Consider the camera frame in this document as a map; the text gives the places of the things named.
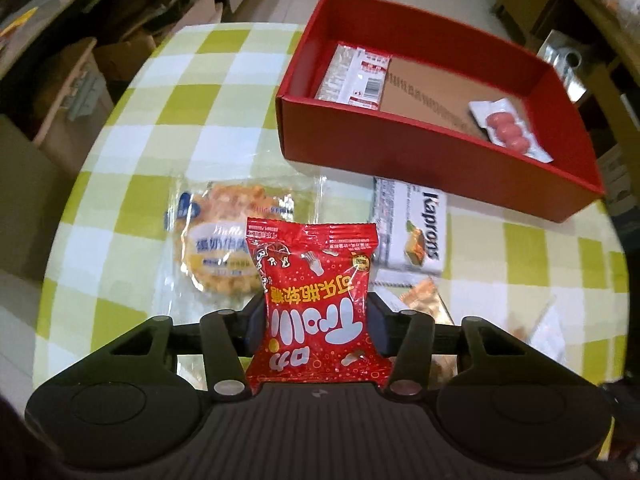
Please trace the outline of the red cardboard box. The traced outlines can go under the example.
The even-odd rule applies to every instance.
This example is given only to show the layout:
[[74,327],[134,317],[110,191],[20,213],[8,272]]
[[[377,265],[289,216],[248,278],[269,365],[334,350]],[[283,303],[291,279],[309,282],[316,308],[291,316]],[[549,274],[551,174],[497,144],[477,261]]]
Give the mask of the red cardboard box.
[[[374,110],[322,101],[338,47],[390,58]],[[505,99],[548,162],[503,148],[470,106]],[[385,0],[319,0],[276,96],[285,158],[386,177],[562,222],[603,196],[590,137],[553,67],[516,44]]]

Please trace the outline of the brown foil snack packet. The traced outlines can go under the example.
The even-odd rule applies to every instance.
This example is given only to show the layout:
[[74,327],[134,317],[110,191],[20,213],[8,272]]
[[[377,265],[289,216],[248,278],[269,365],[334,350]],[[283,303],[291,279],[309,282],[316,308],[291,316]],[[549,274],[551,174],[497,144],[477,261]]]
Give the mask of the brown foil snack packet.
[[[436,324],[454,325],[454,321],[431,278],[424,278],[400,300],[410,309],[431,315]],[[432,353],[430,371],[431,388],[441,387],[457,375],[457,359],[454,356]]]

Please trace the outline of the cardboard storage box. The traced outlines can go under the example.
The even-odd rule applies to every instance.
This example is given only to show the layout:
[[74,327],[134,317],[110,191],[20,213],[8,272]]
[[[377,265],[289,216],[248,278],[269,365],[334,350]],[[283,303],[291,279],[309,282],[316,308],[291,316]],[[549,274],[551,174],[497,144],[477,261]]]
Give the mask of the cardboard storage box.
[[74,176],[114,108],[93,49],[94,38],[66,47],[35,100],[38,150]]

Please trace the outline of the white Kaprons wafer pack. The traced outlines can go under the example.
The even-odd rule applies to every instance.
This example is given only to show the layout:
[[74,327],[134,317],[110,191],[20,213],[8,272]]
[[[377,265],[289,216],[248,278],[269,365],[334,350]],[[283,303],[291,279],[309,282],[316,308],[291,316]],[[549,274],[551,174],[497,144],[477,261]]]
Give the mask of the white Kaprons wafer pack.
[[436,188],[375,178],[374,261],[395,273],[441,274],[447,252],[447,195]]

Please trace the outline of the red white snack packet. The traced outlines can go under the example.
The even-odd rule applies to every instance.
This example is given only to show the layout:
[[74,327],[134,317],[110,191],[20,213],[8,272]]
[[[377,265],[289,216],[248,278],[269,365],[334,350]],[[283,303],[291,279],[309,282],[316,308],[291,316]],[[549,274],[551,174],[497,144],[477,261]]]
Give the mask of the red white snack packet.
[[339,44],[331,58],[316,100],[378,110],[390,57]]

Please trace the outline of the pink balls snack packet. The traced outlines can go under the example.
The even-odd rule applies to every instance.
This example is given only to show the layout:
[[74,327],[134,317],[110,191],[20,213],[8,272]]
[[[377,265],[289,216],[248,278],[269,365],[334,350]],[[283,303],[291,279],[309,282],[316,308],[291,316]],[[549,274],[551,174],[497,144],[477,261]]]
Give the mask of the pink balls snack packet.
[[508,99],[471,101],[469,109],[492,144],[543,164],[553,162],[553,158],[539,145],[533,131]]

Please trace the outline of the waffle cookie clear packet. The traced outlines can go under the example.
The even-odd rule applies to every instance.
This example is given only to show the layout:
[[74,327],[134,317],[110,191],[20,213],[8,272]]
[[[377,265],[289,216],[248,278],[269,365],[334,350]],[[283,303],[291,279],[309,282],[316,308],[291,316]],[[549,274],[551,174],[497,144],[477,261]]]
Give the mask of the waffle cookie clear packet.
[[262,289],[245,240],[247,220],[313,222],[322,191],[318,177],[175,178],[164,217],[157,307],[185,321],[242,309]]

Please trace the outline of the brown cardboard liner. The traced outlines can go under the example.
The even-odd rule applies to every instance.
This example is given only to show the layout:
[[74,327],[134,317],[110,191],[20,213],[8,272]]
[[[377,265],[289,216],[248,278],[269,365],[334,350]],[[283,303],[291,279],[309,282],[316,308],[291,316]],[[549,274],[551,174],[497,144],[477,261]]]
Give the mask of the brown cardboard liner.
[[484,82],[394,56],[390,60],[380,111],[427,122],[489,141],[472,117],[469,102],[508,99],[526,122],[523,101]]

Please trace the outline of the red Trolli candy bag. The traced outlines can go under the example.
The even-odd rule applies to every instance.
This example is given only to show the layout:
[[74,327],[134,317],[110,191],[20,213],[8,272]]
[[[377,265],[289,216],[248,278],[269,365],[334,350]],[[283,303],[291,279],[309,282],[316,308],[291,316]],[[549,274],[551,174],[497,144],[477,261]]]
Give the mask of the red Trolli candy bag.
[[267,382],[385,384],[392,364],[368,333],[366,299],[378,247],[372,223],[250,218],[246,242],[266,302],[266,327],[246,376]]

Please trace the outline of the green white checkered tablecloth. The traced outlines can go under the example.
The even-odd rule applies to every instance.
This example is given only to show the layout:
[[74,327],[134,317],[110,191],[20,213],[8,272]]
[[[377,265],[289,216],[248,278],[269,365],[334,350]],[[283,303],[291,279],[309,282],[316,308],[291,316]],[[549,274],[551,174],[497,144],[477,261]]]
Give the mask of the green white checkered tablecloth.
[[[175,177],[324,177],[322,219],[367,220],[370,178],[292,164],[280,152],[274,95],[300,36],[295,24],[193,26],[145,62],[62,214],[40,300],[35,384],[150,316]],[[628,274],[601,203],[556,224],[451,196],[437,286],[455,318],[478,315],[521,335],[553,308],[572,370],[595,384],[624,374]]]

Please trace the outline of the silver foil bag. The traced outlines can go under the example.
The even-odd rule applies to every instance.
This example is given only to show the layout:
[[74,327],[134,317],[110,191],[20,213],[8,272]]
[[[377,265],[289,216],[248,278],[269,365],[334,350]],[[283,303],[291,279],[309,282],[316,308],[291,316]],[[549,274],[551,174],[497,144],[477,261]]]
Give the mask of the silver foil bag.
[[587,94],[582,76],[589,65],[590,47],[552,29],[537,56],[554,68],[570,102],[577,104]]

